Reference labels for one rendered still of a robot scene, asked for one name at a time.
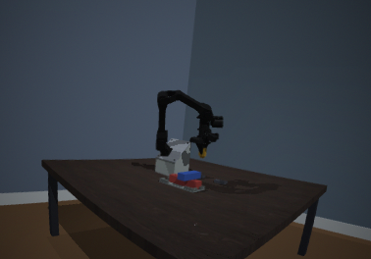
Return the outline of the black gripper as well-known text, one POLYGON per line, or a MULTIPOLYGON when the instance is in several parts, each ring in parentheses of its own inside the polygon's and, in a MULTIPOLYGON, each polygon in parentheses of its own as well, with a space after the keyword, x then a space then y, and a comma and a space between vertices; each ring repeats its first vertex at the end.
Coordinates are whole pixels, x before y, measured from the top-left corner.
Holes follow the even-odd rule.
POLYGON ((197 137, 191 137, 189 142, 193 142, 193 143, 196 143, 197 145, 197 148, 199 150, 199 153, 200 155, 203 154, 203 148, 206 148, 207 149, 207 146, 212 143, 209 141, 209 139, 205 139, 203 138, 205 132, 208 130, 208 131, 211 131, 211 129, 209 128, 203 128, 203 127, 199 127, 199 135, 197 137))

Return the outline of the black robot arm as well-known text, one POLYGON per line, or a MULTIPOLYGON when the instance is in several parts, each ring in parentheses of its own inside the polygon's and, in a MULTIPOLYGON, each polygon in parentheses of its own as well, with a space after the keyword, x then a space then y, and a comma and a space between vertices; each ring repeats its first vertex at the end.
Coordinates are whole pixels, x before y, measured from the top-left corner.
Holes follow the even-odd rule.
MULTIPOLYGON (((168 131, 165 130, 165 116, 167 105, 175 101, 182 101, 189 107, 196 110, 199 115, 196 117, 200 119, 199 126, 203 128, 222 128, 224 126, 223 116, 214 116, 210 105, 205 103, 200 103, 190 96, 184 94, 180 90, 166 90, 159 91, 157 93, 157 104, 159 109, 159 125, 156 134, 156 146, 155 150, 159 151, 161 156, 168 157, 173 150, 170 148, 166 141, 168 142, 168 131), (170 96, 170 97, 169 97, 170 96)), ((211 130, 212 131, 212 130, 211 130)), ((219 139, 219 133, 212 133, 211 131, 206 131, 203 138, 209 139, 211 142, 216 142, 219 139)))

